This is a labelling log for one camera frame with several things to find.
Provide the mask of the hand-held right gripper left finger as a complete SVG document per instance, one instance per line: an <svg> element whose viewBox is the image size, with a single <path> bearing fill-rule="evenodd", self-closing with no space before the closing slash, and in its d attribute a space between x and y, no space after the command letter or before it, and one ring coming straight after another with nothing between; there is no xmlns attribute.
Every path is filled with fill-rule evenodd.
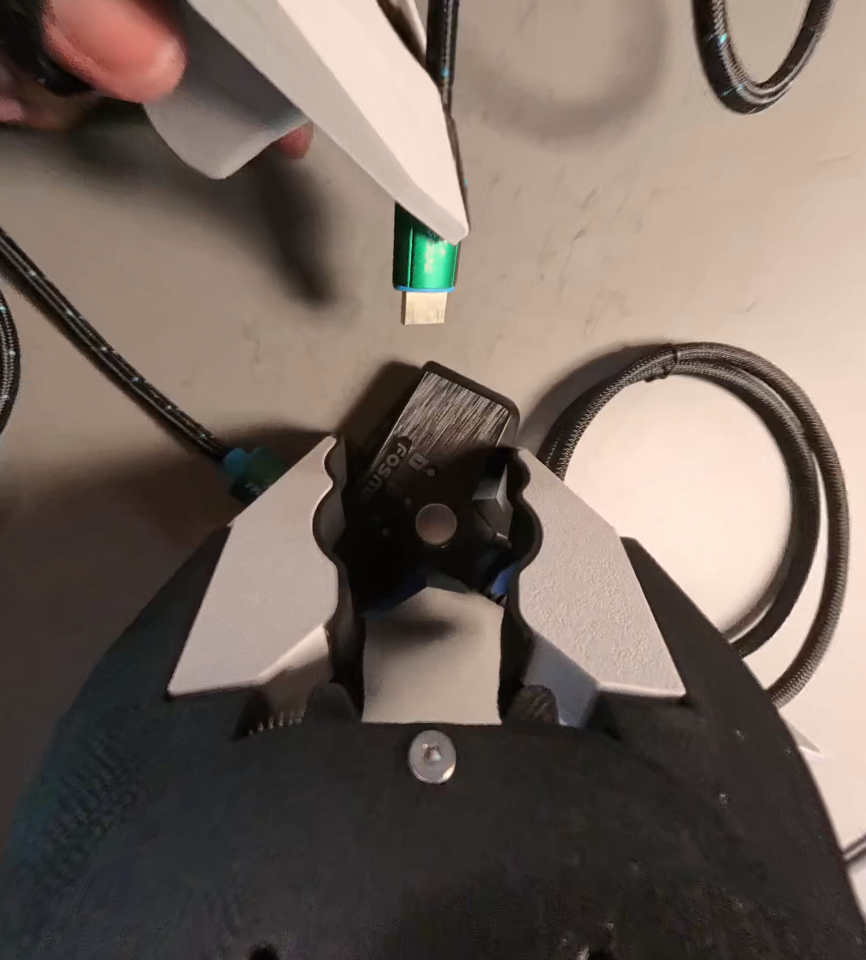
<svg viewBox="0 0 866 960"><path fill-rule="evenodd" d="M284 713L335 681L363 709L365 627L338 552L346 479L328 435L230 522L170 697L258 690Z"/></svg>

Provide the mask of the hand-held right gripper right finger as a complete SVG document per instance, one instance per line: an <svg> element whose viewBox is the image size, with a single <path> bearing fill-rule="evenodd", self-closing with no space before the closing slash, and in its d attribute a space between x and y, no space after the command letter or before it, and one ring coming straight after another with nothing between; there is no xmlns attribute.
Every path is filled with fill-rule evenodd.
<svg viewBox="0 0 866 960"><path fill-rule="evenodd" d="M536 686L569 727L607 694L679 702L684 683L619 534L527 450L511 453L509 480L503 714Z"/></svg>

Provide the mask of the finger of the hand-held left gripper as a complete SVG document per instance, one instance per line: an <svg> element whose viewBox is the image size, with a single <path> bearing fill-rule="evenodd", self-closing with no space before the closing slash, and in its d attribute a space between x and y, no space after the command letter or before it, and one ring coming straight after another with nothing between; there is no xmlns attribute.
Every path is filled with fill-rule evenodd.
<svg viewBox="0 0 866 960"><path fill-rule="evenodd" d="M439 91L416 56L414 2L179 2L188 62L144 107L189 167L230 177L305 124L446 241L469 232Z"/></svg>

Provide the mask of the black hdmi switch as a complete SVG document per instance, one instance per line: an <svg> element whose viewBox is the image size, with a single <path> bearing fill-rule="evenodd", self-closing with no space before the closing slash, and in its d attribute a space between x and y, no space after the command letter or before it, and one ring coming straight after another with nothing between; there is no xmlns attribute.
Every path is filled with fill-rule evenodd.
<svg viewBox="0 0 866 960"><path fill-rule="evenodd" d="M518 423L497 392L438 364L421 369L343 493L338 552L359 616L378 618L427 587L504 594Z"/></svg>

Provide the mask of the person's left hand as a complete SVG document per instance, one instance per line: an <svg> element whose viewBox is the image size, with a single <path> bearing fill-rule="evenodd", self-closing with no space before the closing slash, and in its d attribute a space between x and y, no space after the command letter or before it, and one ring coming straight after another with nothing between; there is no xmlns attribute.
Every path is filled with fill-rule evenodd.
<svg viewBox="0 0 866 960"><path fill-rule="evenodd" d="M0 40L0 125L67 131L103 99L174 92L187 44L171 2L4 2L19 9Z"/></svg>

